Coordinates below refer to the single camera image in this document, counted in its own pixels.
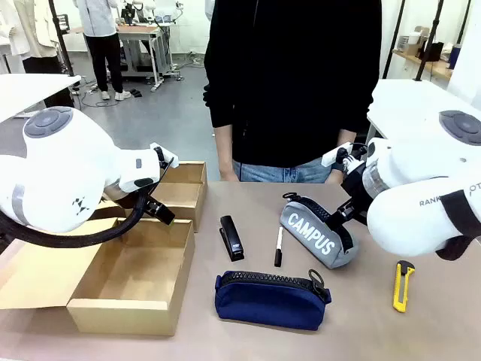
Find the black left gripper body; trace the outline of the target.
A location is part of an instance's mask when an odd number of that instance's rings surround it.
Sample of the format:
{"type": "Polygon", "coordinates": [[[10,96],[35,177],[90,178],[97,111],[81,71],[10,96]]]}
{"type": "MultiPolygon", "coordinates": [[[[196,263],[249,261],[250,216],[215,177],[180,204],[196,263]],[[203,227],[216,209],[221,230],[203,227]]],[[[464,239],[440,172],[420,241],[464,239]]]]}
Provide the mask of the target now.
{"type": "Polygon", "coordinates": [[[150,217],[156,218],[166,225],[171,225],[175,218],[175,214],[163,203],[155,200],[148,199],[144,208],[144,213],[150,217]]]}

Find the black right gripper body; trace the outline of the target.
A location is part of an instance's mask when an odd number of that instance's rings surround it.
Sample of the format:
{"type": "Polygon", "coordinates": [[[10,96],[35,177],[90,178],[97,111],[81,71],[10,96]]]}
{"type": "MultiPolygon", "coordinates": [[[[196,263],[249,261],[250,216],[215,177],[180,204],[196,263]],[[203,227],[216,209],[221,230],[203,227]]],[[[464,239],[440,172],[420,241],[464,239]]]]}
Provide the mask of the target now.
{"type": "Polygon", "coordinates": [[[341,212],[348,220],[354,219],[363,225],[367,224],[367,212],[371,205],[371,196],[365,190],[362,175],[365,165],[359,165],[345,176],[341,187],[350,196],[350,199],[341,206],[341,212]]]}

